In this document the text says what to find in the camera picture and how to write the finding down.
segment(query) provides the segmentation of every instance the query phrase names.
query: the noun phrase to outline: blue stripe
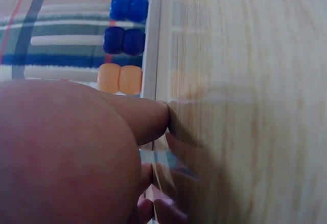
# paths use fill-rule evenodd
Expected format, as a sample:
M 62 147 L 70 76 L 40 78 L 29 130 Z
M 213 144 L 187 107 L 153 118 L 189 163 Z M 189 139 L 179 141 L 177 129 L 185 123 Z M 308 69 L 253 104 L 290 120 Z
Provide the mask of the blue stripe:
M 41 9 L 44 0 L 33 0 L 31 6 L 26 14 L 24 19 L 24 23 L 35 23 L 37 15 Z M 24 79 L 24 69 L 17 68 L 18 65 L 25 65 L 26 64 L 26 55 L 30 45 L 30 40 L 32 36 L 34 26 L 29 27 L 22 27 L 16 49 L 15 49 L 15 56 L 14 56 L 14 66 L 12 68 L 12 79 Z
M 2 64 L 13 65 L 13 68 L 19 69 L 15 66 L 17 58 L 24 58 L 24 65 L 54 65 L 54 66 L 74 66 L 80 68 L 98 68 L 104 63 L 104 57 L 84 56 L 84 55 L 49 55 L 49 54 L 23 54 L 17 56 L 8 54 L 3 57 Z M 112 63 L 120 66 L 135 65 L 142 68 L 142 56 L 139 57 L 114 57 Z

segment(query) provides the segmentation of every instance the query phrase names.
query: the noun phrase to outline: blue bead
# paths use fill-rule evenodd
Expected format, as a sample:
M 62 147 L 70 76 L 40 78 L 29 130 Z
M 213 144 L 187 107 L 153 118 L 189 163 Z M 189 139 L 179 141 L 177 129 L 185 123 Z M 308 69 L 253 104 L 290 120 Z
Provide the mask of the blue bead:
M 125 30 L 121 27 L 109 27 L 104 33 L 103 50 L 107 54 L 120 54 L 123 50 Z
M 128 55 L 141 55 L 144 52 L 145 33 L 141 29 L 125 31 L 123 52 Z
M 130 0 L 127 19 L 135 23 L 145 23 L 148 17 L 148 0 Z
M 124 21 L 127 18 L 130 0 L 112 0 L 110 6 L 110 18 Z

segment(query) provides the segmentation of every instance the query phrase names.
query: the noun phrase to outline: wooden surface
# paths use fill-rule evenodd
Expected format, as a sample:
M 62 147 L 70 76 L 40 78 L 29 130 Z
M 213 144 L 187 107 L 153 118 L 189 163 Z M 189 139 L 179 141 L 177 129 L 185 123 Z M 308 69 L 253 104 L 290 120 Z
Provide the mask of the wooden surface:
M 190 223 L 327 223 L 327 0 L 162 0 L 156 98 Z

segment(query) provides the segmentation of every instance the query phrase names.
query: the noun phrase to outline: striped blanket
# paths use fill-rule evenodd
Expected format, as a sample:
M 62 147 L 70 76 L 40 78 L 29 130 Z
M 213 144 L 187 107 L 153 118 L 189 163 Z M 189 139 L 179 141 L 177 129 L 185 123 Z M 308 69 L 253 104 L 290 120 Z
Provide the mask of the striped blanket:
M 0 2 L 0 80 L 24 79 L 26 66 L 97 69 L 106 62 L 142 67 L 142 57 L 110 56 L 102 46 L 32 46 L 33 36 L 100 35 L 116 22 L 111 0 L 2 0 Z M 105 11 L 43 10 L 60 5 L 107 5 Z

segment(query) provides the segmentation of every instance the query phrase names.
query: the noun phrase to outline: plastic bead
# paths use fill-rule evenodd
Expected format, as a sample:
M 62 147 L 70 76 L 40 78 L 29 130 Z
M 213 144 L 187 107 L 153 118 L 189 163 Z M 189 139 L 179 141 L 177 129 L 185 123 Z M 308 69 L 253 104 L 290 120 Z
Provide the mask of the plastic bead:
M 142 88 L 142 69 L 126 65 L 121 68 L 119 91 L 126 95 L 138 95 Z
M 118 93 L 120 70 L 121 67 L 117 64 L 101 65 L 98 73 L 99 90 L 110 94 Z
M 141 55 L 144 52 L 145 33 L 141 29 L 125 31 L 123 52 L 128 55 Z
M 127 19 L 136 23 L 145 23 L 148 17 L 148 0 L 130 0 Z
M 121 27 L 109 27 L 104 33 L 103 50 L 107 54 L 120 54 L 123 48 L 125 30 Z
M 127 18 L 130 0 L 111 0 L 110 19 L 124 21 Z

